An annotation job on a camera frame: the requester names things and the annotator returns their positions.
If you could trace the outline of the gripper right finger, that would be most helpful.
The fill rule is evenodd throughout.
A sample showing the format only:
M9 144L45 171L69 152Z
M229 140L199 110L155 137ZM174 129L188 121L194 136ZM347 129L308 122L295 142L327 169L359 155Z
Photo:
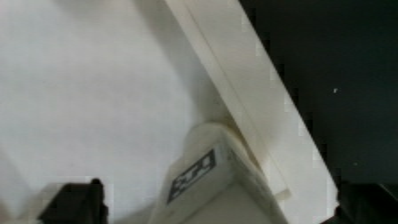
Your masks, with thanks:
M345 182L331 224L398 224L398 184Z

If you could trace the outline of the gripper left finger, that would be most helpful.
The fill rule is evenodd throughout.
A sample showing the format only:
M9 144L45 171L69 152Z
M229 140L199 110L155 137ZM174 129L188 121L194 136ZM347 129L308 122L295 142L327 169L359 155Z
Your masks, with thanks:
M37 220L41 224L109 224L105 186L98 178L62 186Z

